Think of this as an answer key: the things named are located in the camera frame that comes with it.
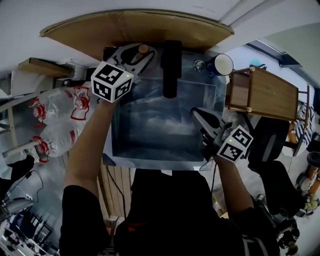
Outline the blue patterned mug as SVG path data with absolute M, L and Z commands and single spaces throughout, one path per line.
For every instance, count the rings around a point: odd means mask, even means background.
M 234 63 L 228 55 L 220 53 L 207 62 L 206 69 L 227 85 L 230 82 L 230 74 L 234 70 Z

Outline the black office chair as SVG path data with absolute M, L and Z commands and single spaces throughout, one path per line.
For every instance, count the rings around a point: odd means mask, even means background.
M 267 208 L 272 215 L 292 218 L 304 207 L 306 200 L 295 189 L 283 163 L 277 160 L 288 144 L 290 124 L 286 120 L 262 116 L 253 127 L 247 115 L 244 119 L 253 137 L 245 158 L 248 168 L 261 177 Z

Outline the black metal rack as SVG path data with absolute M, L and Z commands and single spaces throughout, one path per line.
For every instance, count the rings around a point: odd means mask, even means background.
M 47 222 L 31 213 L 26 220 L 26 237 L 32 239 L 39 246 L 44 246 L 51 234 L 52 229 L 47 225 Z

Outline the wooden slatted floor platform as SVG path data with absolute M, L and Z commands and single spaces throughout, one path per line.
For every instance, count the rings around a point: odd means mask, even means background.
M 134 168 L 100 164 L 97 178 L 98 199 L 103 221 L 111 236 L 129 215 L 134 176 Z

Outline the black faucet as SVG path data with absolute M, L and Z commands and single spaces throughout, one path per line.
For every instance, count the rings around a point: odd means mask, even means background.
M 163 69 L 163 96 L 173 99 L 177 96 L 178 79 L 182 77 L 182 42 L 166 40 L 160 59 Z

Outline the flat cardboard box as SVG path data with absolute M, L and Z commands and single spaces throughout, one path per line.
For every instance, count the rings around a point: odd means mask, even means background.
M 72 74 L 70 67 L 33 57 L 21 62 L 17 68 L 23 72 L 45 75 L 52 78 L 66 78 Z

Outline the wooden shelf cart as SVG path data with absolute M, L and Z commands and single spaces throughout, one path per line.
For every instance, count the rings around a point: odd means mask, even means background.
M 234 70 L 227 84 L 224 105 L 235 111 L 285 121 L 303 120 L 298 117 L 300 94 L 307 95 L 310 105 L 310 86 L 299 90 L 283 78 L 251 65 L 249 68 Z

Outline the chrome drain knob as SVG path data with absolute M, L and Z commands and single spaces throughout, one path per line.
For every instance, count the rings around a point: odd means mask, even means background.
M 194 63 L 193 63 L 193 69 L 196 71 L 196 72 L 202 72 L 206 69 L 206 63 L 202 60 L 196 60 Z

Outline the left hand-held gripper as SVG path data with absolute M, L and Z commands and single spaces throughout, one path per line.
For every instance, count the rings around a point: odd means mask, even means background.
M 140 45 L 121 46 L 113 57 L 98 65 L 90 78 L 94 95 L 114 103 L 131 90 L 136 76 L 147 68 L 155 55 L 154 50 L 140 53 Z

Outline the person's left forearm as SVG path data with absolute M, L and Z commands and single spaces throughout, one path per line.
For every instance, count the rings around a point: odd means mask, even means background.
M 97 178 L 117 103 L 100 100 L 69 155 L 65 186 L 82 187 L 98 196 Z

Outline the person's right forearm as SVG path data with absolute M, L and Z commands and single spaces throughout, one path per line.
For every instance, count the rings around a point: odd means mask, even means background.
M 253 208 L 253 200 L 246 189 L 236 165 L 220 156 L 213 157 L 218 166 L 225 204 L 230 218 Z

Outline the person's black shirt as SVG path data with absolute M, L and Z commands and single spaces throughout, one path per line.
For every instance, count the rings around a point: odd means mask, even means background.
M 63 191 L 60 256 L 279 256 L 263 214 L 249 208 L 227 220 L 212 206 L 196 171 L 137 169 L 130 211 L 109 235 L 98 198 L 69 185 Z

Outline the brown cardboard sheet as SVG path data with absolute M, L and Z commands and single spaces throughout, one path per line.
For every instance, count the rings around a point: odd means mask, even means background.
M 106 47 L 132 43 L 161 46 L 166 40 L 181 41 L 185 50 L 205 53 L 234 34 L 213 19 L 193 14 L 154 9 L 108 10 L 77 16 L 40 31 L 49 38 L 98 61 Z

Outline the black white striped cloth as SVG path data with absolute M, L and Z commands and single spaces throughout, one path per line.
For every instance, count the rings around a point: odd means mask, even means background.
M 312 140 L 313 135 L 313 126 L 314 126 L 314 107 L 313 105 L 309 105 L 308 107 L 308 119 L 307 119 L 307 125 L 305 128 L 305 118 L 307 114 L 307 104 L 303 103 L 298 108 L 297 117 L 302 120 L 296 120 L 294 122 L 294 134 L 296 136 L 296 139 L 299 140 L 301 136 L 303 136 L 303 144 L 305 146 L 308 146 L 309 143 Z

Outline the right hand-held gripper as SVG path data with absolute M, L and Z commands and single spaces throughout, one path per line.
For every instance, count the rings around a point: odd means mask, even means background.
M 207 161 L 214 156 L 220 156 L 235 163 L 253 141 L 253 137 L 241 125 L 232 128 L 232 122 L 223 124 L 214 111 L 193 107 L 190 117 L 194 125 L 201 130 L 201 153 Z

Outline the clear plastic storage tub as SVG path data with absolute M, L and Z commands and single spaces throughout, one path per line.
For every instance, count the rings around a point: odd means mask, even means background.
M 194 107 L 223 114 L 226 86 L 208 71 L 196 71 L 195 61 L 207 55 L 184 51 L 177 95 L 163 96 L 162 50 L 117 104 L 103 149 L 109 166 L 193 170 L 204 163 L 203 136 L 191 120 Z

